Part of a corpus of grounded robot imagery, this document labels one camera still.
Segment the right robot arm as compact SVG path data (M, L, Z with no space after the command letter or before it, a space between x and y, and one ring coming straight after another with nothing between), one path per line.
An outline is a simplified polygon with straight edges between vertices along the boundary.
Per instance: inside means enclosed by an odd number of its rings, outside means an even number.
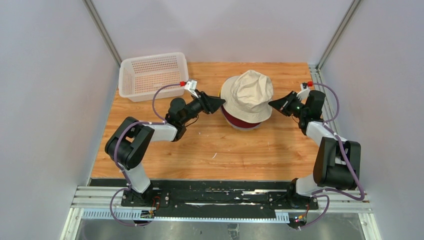
M282 199L294 209L304 207L318 198L320 193L340 193L362 201L365 193L359 185L361 145L346 140L329 128L322 119L325 93L307 90L306 102L292 91L283 98L268 104L287 117L298 118L302 133L318 145L312 174L293 179Z

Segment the dark red hat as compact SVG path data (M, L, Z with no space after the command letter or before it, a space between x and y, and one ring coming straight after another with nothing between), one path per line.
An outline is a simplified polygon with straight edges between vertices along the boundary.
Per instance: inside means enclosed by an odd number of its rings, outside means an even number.
M238 126L238 127L248 128L248 127L250 127L250 126L255 126L255 125L257 125L257 124L261 123L261 122L257 122L257 123L249 123L249 122L243 121L243 120L241 120L241 119L238 119L238 118L236 118L236 117L232 116L231 114L229 114L229 113L225 110L225 108L224 108L223 106L221 106L221 107L220 107L220 110L221 110L221 112L222 112L222 114L223 114L223 116L224 116L225 120L226 120L228 123L232 123L233 125L236 125L236 126Z

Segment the grey hat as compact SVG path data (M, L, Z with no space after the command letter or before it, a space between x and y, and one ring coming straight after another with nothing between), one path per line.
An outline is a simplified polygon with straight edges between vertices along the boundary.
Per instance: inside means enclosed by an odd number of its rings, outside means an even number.
M255 130L255 129L258 129L262 124L261 123L259 123L259 124L257 124L257 125L255 125L255 126L249 126L249 127L239 127L239 126L236 126L236 125L234 125L234 124L232 124L232 123L228 123L231 127L233 127L234 129L236 129L236 130L238 130L238 131L244 131L244 132L246 132L246 131L252 131L252 130Z

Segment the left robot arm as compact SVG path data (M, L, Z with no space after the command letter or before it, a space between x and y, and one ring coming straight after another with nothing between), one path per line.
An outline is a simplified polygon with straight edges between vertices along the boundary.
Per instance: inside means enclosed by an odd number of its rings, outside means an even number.
M185 134L188 122L203 112L213 114L225 99L209 96L195 90L196 96L187 103L183 98L174 98L162 122L143 122L127 117L105 144L104 151L122 172L127 181L126 192L134 193L140 206L149 206L153 199L153 186L146 174L142 160L153 142L177 142Z

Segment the cream hat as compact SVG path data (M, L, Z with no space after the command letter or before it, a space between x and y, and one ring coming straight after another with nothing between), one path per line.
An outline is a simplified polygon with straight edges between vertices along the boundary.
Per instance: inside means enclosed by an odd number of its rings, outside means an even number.
M269 105L274 96L272 80L255 70L228 78L219 95L225 100L224 110L243 122L262 123L272 115L272 107Z

